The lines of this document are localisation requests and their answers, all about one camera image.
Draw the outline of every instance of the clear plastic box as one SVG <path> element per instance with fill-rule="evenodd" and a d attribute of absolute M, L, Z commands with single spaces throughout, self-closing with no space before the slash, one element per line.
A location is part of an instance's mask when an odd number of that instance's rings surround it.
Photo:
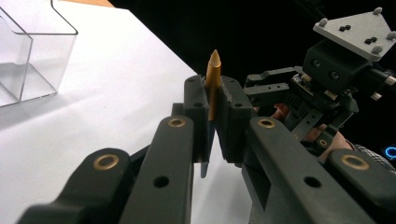
<path fill-rule="evenodd" d="M 0 108 L 55 95 L 78 31 L 58 0 L 1 0 Z"/>

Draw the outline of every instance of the gray metal plate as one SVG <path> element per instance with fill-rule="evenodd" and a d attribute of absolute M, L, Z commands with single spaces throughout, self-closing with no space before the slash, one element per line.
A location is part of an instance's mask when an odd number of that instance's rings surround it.
<path fill-rule="evenodd" d="M 382 8 L 378 7 L 372 12 L 354 16 L 322 19 L 315 23 L 314 31 L 371 62 L 378 62 L 396 42 L 396 32 L 389 29 L 381 11 Z M 347 25 L 350 29 L 340 30 Z M 365 43 L 366 39 L 373 37 L 375 42 Z"/>

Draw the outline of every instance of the pencil tip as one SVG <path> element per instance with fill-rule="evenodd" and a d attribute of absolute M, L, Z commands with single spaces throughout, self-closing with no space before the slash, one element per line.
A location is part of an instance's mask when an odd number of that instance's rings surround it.
<path fill-rule="evenodd" d="M 221 65 L 220 56 L 216 49 L 213 51 L 212 55 L 210 55 L 209 64 L 214 67 L 218 67 Z"/>

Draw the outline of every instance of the white table surface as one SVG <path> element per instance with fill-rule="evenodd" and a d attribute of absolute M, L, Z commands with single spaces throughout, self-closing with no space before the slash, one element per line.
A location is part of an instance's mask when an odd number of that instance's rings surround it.
<path fill-rule="evenodd" d="M 58 10 L 79 31 L 59 93 L 0 109 L 2 224 L 52 202 L 94 151 L 149 145 L 196 75 L 126 9 L 62 2 Z M 192 198 L 193 224 L 248 223 L 241 170 L 222 158 L 217 139 L 206 178 L 195 164 Z"/>

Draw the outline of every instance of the sharpened pencil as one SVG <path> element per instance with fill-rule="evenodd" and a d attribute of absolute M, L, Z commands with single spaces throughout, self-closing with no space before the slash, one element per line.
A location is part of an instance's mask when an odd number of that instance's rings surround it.
<path fill-rule="evenodd" d="M 221 85 L 221 61 L 218 51 L 215 49 L 210 55 L 209 63 L 207 64 L 205 89 L 209 100 L 209 115 L 208 120 L 216 118 L 216 105 L 219 95 L 219 88 Z"/>

